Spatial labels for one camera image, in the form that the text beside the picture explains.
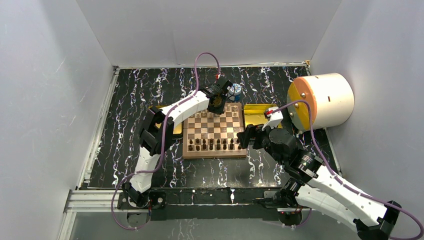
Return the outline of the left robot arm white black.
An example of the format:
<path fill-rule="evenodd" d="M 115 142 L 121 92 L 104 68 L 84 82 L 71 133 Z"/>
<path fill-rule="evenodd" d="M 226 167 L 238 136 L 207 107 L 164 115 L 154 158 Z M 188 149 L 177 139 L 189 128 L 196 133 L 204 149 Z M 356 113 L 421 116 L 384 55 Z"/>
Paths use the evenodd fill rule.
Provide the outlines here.
<path fill-rule="evenodd" d="M 210 85 L 203 85 L 187 97 L 161 109 L 151 107 L 141 124 L 139 134 L 139 155 L 134 175 L 124 183 L 122 190 L 137 208 L 149 203 L 148 191 L 152 176 L 162 165 L 164 154 L 173 142 L 173 132 L 177 125 L 197 112 L 207 110 L 222 114 L 227 94 L 233 84 L 220 77 Z"/>

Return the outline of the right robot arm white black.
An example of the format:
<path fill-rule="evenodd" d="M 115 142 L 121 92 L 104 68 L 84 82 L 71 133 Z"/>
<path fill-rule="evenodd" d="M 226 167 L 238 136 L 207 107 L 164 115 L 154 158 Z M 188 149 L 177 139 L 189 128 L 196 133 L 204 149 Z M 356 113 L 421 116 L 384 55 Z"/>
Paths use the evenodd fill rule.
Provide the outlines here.
<path fill-rule="evenodd" d="M 305 150 L 286 129 L 278 127 L 283 115 L 276 107 L 268 108 L 264 115 L 267 123 L 248 124 L 243 132 L 237 133 L 237 139 L 243 149 L 254 140 L 253 149 L 264 149 L 290 178 L 280 192 L 266 193 L 256 203 L 309 207 L 350 227 L 362 240 L 389 239 L 399 216 L 399 204 L 365 198 L 358 189 L 350 191 L 346 183 L 339 183 L 336 174 L 328 171 L 321 158 Z"/>

